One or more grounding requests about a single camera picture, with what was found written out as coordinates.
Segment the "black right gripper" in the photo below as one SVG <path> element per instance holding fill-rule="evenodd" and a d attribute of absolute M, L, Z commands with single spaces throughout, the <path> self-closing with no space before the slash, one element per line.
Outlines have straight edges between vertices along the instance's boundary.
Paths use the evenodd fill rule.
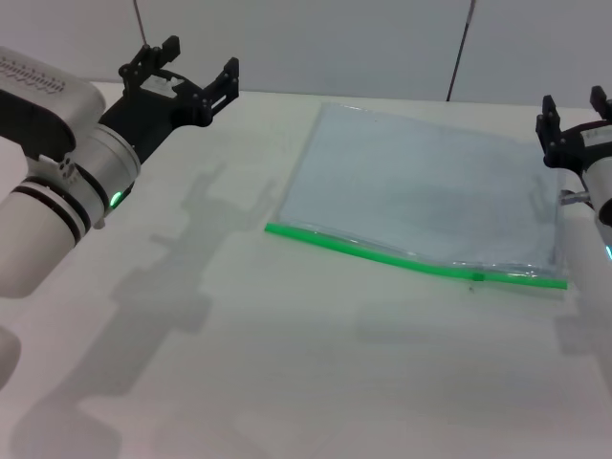
<path fill-rule="evenodd" d="M 603 130 L 611 134 L 612 104 L 601 86 L 591 89 L 591 105 L 603 120 L 579 124 L 560 130 L 560 116 L 551 95 L 542 99 L 541 113 L 536 117 L 535 132 L 549 168 L 586 170 L 596 161 L 611 156 L 611 137 L 593 135 Z"/>

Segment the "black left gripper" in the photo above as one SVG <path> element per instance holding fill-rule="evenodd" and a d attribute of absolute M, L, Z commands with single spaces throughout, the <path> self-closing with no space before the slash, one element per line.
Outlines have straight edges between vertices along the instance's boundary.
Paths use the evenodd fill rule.
<path fill-rule="evenodd" d="M 183 126 L 207 127 L 214 117 L 239 97 L 239 59 L 232 57 L 208 86 L 198 86 L 164 68 L 181 53 L 181 42 L 171 35 L 161 47 L 143 45 L 135 57 L 119 68 L 121 98 L 102 115 L 99 123 L 120 135 L 141 161 Z M 177 78 L 173 98 L 144 90 L 151 76 Z"/>

